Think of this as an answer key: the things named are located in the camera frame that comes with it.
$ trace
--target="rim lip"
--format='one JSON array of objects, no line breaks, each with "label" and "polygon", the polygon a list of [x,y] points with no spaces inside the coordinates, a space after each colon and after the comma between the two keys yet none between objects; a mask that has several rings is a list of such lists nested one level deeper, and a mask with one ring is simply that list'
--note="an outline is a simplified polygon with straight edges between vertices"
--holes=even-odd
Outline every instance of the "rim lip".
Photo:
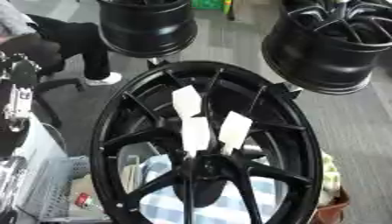
[{"label": "rim lip", "polygon": [[[114,201],[115,197],[114,188],[111,186],[109,182],[109,177],[103,173],[105,170],[105,161],[102,157],[102,154],[99,151],[100,141],[103,137],[102,132],[105,130],[109,125],[109,117],[116,111],[116,105],[118,103],[119,97],[122,93],[126,90],[132,89],[132,91],[138,90],[142,87],[145,83],[149,81],[153,81],[156,78],[163,75],[162,71],[171,70],[172,67],[198,67],[198,66],[210,66],[211,68],[214,67],[225,67],[230,70],[235,70],[237,72],[247,74],[247,77],[241,76],[240,78],[244,79],[262,79],[265,81],[266,84],[271,84],[269,81],[265,80],[263,77],[256,73],[252,73],[249,70],[240,68],[238,66],[233,66],[229,64],[224,64],[220,62],[212,62],[212,61],[185,61],[185,62],[178,62],[178,63],[171,63],[165,66],[157,67],[153,70],[147,71],[135,79],[130,81],[128,84],[124,85],[121,89],[119,89],[109,100],[108,104],[106,105],[105,109],[101,112],[96,125],[94,126],[94,133],[91,139],[91,146],[90,146],[90,164],[91,164],[91,172],[92,172],[92,180],[94,184],[94,189],[97,192],[98,198],[100,199],[102,205],[108,212],[108,215],[112,218],[113,221],[119,220],[129,220],[130,213],[126,208],[117,207],[116,204],[121,201]],[[275,94],[269,94],[278,104],[282,106],[284,110],[288,114],[290,114],[291,119],[300,125],[306,127],[306,130],[303,132],[303,135],[307,135],[308,141],[304,141],[305,147],[308,149],[307,156],[307,163],[309,166],[308,176],[311,176],[313,183],[315,185],[312,187],[312,190],[308,190],[307,194],[304,195],[302,200],[305,200],[301,209],[296,211],[295,213],[295,220],[292,222],[293,224],[302,224],[307,222],[313,215],[314,210],[317,207],[319,201],[319,193],[321,191],[321,184],[322,184],[322,160],[321,160],[321,150],[319,148],[319,144],[317,138],[312,130],[311,125],[307,121],[305,115],[296,105],[296,103],[291,100],[289,97],[284,96],[277,96]]]},{"label": "rim lip", "polygon": [[272,70],[279,75],[280,77],[284,78],[285,80],[287,80],[288,82],[297,85],[301,88],[304,88],[306,90],[310,90],[312,92],[315,93],[319,93],[319,94],[325,94],[325,95],[350,95],[350,94],[354,94],[358,91],[361,91],[362,89],[364,89],[365,87],[368,86],[368,84],[370,83],[371,77],[372,77],[372,73],[369,73],[369,75],[362,80],[361,82],[359,82],[358,84],[351,86],[351,87],[321,87],[318,85],[313,85],[311,82],[306,82],[306,81],[302,81],[300,79],[297,79],[295,75],[289,75],[285,72],[282,71],[282,69],[279,68],[279,66],[277,66],[277,64],[275,63],[275,61],[272,59],[271,55],[270,55],[270,51],[268,50],[267,47],[267,43],[268,43],[268,39],[269,36],[267,36],[265,38],[265,40],[262,42],[262,55],[265,58],[265,61],[267,62],[267,64],[272,68]]},{"label": "rim lip", "polygon": [[388,49],[392,46],[392,40],[389,41],[388,43],[382,43],[382,44],[360,44],[360,43],[354,43],[354,42],[347,42],[347,41],[339,40],[336,38],[331,38],[331,37],[323,35],[319,32],[312,31],[312,30],[309,30],[309,29],[306,29],[305,27],[303,27],[296,19],[294,19],[293,17],[291,17],[289,15],[290,12],[287,10],[286,6],[284,5],[284,1],[279,2],[279,10],[280,10],[281,17],[284,19],[290,20],[295,26],[297,26],[298,29],[301,30],[301,32],[305,33],[306,35],[314,36],[315,38],[322,39],[326,42],[330,42],[331,44],[335,44],[337,46],[360,47],[360,48],[363,48],[362,51],[366,51],[366,52],[368,52],[368,51],[371,51],[371,52],[372,51],[382,51],[382,50]]},{"label": "rim lip", "polygon": [[109,2],[108,0],[96,0],[99,4],[106,4],[111,7],[120,7],[120,8],[134,8],[138,10],[150,10],[150,9],[168,9],[168,10],[173,10],[172,7],[177,5],[178,7],[183,5],[183,4],[190,4],[191,2],[189,0],[177,0],[173,3],[160,3],[160,4],[149,4],[149,5],[143,5],[143,4],[135,4],[135,3],[115,3],[115,2]]},{"label": "rim lip", "polygon": [[118,47],[116,45],[111,44],[110,41],[108,41],[108,39],[106,38],[104,31],[102,30],[102,23],[100,23],[100,25],[99,25],[99,34],[100,34],[100,37],[101,37],[103,43],[108,48],[110,48],[112,51],[115,51],[117,53],[120,53],[120,54],[123,54],[126,56],[130,56],[130,57],[149,59],[149,58],[163,57],[163,56],[168,56],[168,55],[171,55],[174,53],[178,53],[178,52],[186,49],[188,46],[190,46],[193,43],[193,41],[196,39],[196,36],[198,33],[198,26],[196,25],[196,23],[194,21],[188,22],[188,23],[194,29],[194,34],[191,37],[189,37],[181,45],[175,45],[175,46],[173,46],[171,48],[167,48],[163,51],[156,51],[156,52],[133,52],[133,51],[124,50],[121,47]]}]

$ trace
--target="small bottle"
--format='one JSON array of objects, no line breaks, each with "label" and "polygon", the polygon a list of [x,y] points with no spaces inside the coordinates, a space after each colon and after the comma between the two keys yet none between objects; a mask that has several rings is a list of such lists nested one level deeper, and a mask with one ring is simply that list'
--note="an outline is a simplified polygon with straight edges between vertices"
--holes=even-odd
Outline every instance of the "small bottle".
[{"label": "small bottle", "polygon": [[74,199],[70,199],[77,207],[89,210],[91,212],[104,213],[103,208],[99,203],[96,203],[94,198],[85,192],[76,193]]}]

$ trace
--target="green container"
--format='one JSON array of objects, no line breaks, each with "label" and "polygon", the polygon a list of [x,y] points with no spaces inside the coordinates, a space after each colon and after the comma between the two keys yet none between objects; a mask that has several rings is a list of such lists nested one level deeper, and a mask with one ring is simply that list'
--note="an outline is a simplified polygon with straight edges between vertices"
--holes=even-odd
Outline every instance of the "green container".
[{"label": "green container", "polygon": [[222,10],[223,0],[192,0],[192,7],[199,10]]}]

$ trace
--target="wheel rim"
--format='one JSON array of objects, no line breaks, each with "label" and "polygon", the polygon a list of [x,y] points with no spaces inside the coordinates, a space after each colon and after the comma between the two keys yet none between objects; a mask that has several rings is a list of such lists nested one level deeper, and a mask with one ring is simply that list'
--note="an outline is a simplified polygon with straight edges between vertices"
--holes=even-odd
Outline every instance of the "wheel rim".
[{"label": "wheel rim", "polygon": [[267,63],[302,88],[329,95],[366,87],[378,56],[392,46],[390,5],[362,0],[284,0],[262,44]]},{"label": "wheel rim", "polygon": [[[205,174],[201,168],[192,172],[193,182],[181,172],[187,160],[184,160],[185,153],[180,149],[179,133],[170,124],[167,125],[172,112],[149,108],[152,105],[149,99],[154,97],[155,91],[160,94],[160,98],[164,98],[160,88],[167,88],[171,92],[189,84],[200,92],[203,89],[208,92],[210,89],[211,94],[204,94],[205,99],[208,99],[204,102],[211,103],[205,109],[213,112],[208,113],[210,121],[219,121],[219,117],[229,110],[255,119],[257,125],[251,131],[252,139],[261,147],[272,148],[271,155],[281,153],[283,161],[280,162],[284,164],[285,170],[252,162],[239,151],[232,157],[225,157],[216,153],[216,147],[202,151],[195,158],[198,162],[194,163],[204,165],[205,162],[212,162],[220,176],[237,186],[252,223],[262,221],[255,206],[253,191],[251,188],[249,191],[249,175],[273,178],[288,185],[282,205],[267,223],[307,222],[317,205],[322,177],[320,150],[312,128],[295,103],[279,93],[277,85],[272,85],[250,71],[215,62],[181,62],[149,71],[115,94],[104,109],[95,126],[91,168],[95,190],[108,215],[118,223],[150,223],[138,210],[144,195],[174,183],[180,184],[189,193],[191,191],[187,190],[190,188],[186,187],[189,183],[197,183],[200,177],[210,178],[210,174]],[[150,121],[150,128],[154,128],[142,127],[140,130],[134,129],[132,133],[124,133],[118,129],[119,123],[123,122],[116,122],[118,112],[123,111],[122,107],[134,111],[131,113],[136,113],[135,108],[141,109]],[[124,145],[140,142],[163,144],[173,167],[160,178],[127,194],[116,171],[116,155]],[[223,169],[232,176],[221,175]],[[186,221],[192,217],[193,206],[188,203],[190,200],[191,197],[184,200]]]}]

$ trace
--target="shoe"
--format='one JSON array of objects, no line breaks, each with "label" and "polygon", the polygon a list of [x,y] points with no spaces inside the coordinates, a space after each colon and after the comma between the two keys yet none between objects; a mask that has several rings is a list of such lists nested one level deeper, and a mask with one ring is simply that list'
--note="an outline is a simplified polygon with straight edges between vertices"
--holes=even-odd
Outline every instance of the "shoe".
[{"label": "shoe", "polygon": [[86,85],[90,87],[97,87],[97,86],[110,86],[119,82],[123,76],[120,73],[110,73],[110,76],[103,80],[90,80],[86,78]]}]

